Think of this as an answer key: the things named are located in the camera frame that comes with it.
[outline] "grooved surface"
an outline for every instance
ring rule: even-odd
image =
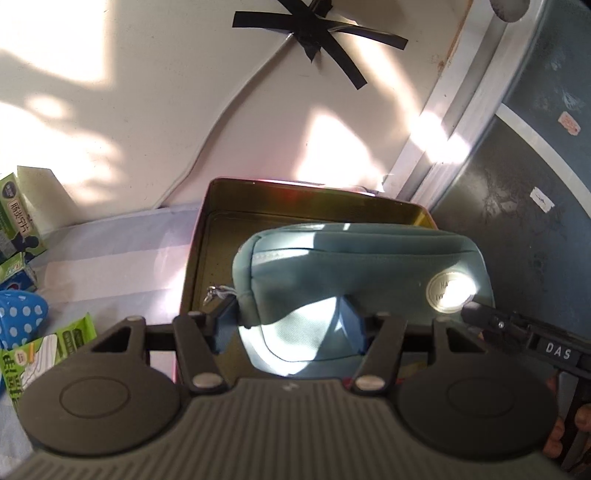
[[[478,464],[437,453],[411,437],[383,400],[339,381],[241,380],[229,393],[196,398],[164,436],[106,459],[35,454],[10,480],[552,479],[539,454]]]

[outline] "green box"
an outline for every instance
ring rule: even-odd
[[[31,382],[95,337],[95,326],[87,313],[56,333],[14,350],[0,350],[0,369],[14,407]]]
[[[0,265],[0,290],[37,289],[37,276],[25,262],[25,254],[17,253]]]
[[[46,250],[18,189],[14,173],[0,180],[0,264],[17,252],[28,262]]]

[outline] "white fabric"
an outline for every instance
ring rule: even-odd
[[[198,206],[172,207],[99,220],[53,232],[48,251],[31,262],[49,303],[43,335],[89,312],[98,333],[129,315],[148,323],[178,314]],[[152,352],[170,373],[172,354]],[[0,477],[31,453],[6,393],[0,397]]]

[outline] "round label patch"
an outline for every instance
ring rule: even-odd
[[[13,199],[17,195],[17,186],[13,181],[8,181],[2,189],[2,196],[6,199]]]
[[[26,364],[28,364],[27,354],[23,350],[16,350],[14,352],[14,362],[19,367],[24,367]]]
[[[441,313],[456,313],[476,294],[476,284],[461,272],[441,272],[427,285],[429,305]]]

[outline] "metal screw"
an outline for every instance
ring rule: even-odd
[[[193,385],[197,388],[203,388],[208,390],[210,388],[216,388],[223,384],[223,378],[211,372],[205,372],[193,377]]]
[[[376,375],[362,375],[355,379],[355,386],[364,392],[375,392],[386,386],[383,378]]]
[[[290,392],[292,390],[297,390],[298,388],[300,388],[298,386],[298,384],[293,383],[293,382],[289,382],[288,384],[282,386],[282,389],[285,390],[286,392]]]

